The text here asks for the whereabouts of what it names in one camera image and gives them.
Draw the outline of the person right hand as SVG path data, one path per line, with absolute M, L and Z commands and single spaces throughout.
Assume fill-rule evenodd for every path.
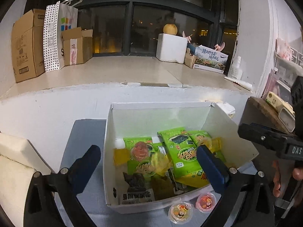
M 290 160 L 274 160 L 272 167 L 275 169 L 275 175 L 273 178 L 274 197 L 281 198 L 284 195 L 290 178 L 294 178 L 297 181 L 302 181 L 302 167 L 295 168 Z

